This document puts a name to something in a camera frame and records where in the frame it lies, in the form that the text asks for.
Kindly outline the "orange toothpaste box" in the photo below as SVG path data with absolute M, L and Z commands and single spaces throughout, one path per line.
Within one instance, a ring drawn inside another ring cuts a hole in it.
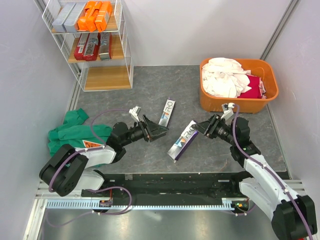
M 78 21 L 77 21 L 77 25 L 78 25 L 78 31 L 88 31 L 87 28 L 87 20 L 89 17 L 92 16 L 92 14 L 94 13 L 95 9 L 96 9 L 96 1 L 88 1 L 85 4 L 84 7 L 84 15 L 82 15 L 81 17 L 79 17 Z

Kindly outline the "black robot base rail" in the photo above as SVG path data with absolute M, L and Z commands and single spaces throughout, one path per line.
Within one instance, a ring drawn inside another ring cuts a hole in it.
M 115 203 L 123 204 L 128 195 L 109 187 L 124 187 L 132 195 L 132 204 L 137 205 L 211 205 L 231 199 L 234 204 L 249 205 L 253 201 L 240 192 L 237 184 L 250 177 L 239 173 L 117 173 L 103 174 L 100 192 L 82 190 L 82 197 L 112 197 Z

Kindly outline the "purple silver R&O box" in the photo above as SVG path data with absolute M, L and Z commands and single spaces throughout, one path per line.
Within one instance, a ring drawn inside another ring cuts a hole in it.
M 175 103 L 176 102 L 170 98 L 168 98 L 166 100 L 162 115 L 161 115 L 160 120 L 158 122 L 158 124 L 160 126 L 163 126 L 163 127 L 168 126 L 168 124 L 170 122 L 170 118 L 171 118 L 173 110 L 174 110 L 174 107 L 175 107 Z

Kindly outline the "purple silver toothpaste box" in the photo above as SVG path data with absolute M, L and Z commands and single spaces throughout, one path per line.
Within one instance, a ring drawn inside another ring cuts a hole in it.
M 168 150 L 167 154 L 173 160 L 173 162 L 177 162 L 179 158 L 182 156 L 184 151 L 188 148 L 188 146 L 193 142 L 193 140 L 198 135 L 198 131 L 193 127 L 197 122 L 192 120 L 187 127 L 182 131 L 179 138 L 175 141 L 175 143 Z

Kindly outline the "red silver r&o box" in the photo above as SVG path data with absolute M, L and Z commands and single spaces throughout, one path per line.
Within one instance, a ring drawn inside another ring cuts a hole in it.
M 100 34 L 98 54 L 101 61 L 112 59 L 112 34 L 110 32 L 102 32 Z
M 100 46 L 100 34 L 93 32 L 88 35 L 83 58 L 85 61 L 95 61 L 98 56 Z

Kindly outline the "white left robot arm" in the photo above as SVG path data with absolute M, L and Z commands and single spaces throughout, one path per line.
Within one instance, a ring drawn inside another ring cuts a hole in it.
M 97 180 L 85 180 L 85 169 L 117 163 L 125 154 L 125 146 L 143 139 L 152 142 L 166 135 L 168 127 L 148 119 L 146 115 L 138 118 L 132 127 L 124 122 L 116 123 L 110 136 L 98 147 L 74 148 L 62 145 L 39 172 L 39 178 L 48 185 L 51 193 L 61 197 L 69 195 L 74 189 L 89 184 L 99 197 L 106 196 L 110 185 L 102 176 Z

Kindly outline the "orange box with label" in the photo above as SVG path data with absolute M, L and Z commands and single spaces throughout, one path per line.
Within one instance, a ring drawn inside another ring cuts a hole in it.
M 103 32 L 107 28 L 113 8 L 110 1 L 103 1 L 95 19 L 95 26 L 98 32 Z

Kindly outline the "orange box front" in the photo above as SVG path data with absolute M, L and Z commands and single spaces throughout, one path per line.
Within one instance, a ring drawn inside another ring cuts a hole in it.
M 93 12 L 92 16 L 90 16 L 88 18 L 88 20 L 86 21 L 86 26 L 87 26 L 87 29 L 89 32 L 93 32 L 97 29 L 96 25 L 95 25 L 95 20 L 96 20 L 96 17 L 98 15 L 98 12 L 99 12 L 101 5 L 102 5 L 102 1 L 96 1 L 95 11 Z

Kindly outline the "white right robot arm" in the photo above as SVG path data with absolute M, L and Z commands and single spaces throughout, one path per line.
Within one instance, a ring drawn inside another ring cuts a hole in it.
M 207 138 L 230 144 L 231 156 L 244 168 L 229 184 L 230 193 L 251 199 L 269 218 L 278 239 L 313 238 L 318 232 L 314 201 L 297 193 L 270 167 L 250 139 L 248 120 L 236 116 L 228 125 L 215 114 L 192 128 Z

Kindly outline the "red silver R&O box front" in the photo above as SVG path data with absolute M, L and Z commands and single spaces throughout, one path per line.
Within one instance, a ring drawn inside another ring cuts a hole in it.
M 88 35 L 83 58 L 85 61 L 95 61 L 98 56 L 100 46 L 100 34 L 93 32 Z

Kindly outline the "red barcode toothpaste box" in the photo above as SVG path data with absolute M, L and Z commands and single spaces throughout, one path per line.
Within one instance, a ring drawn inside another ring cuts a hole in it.
M 82 33 L 78 39 L 77 45 L 73 53 L 73 56 L 77 61 L 84 60 L 84 52 L 85 52 L 88 37 L 89 37 L 88 33 Z

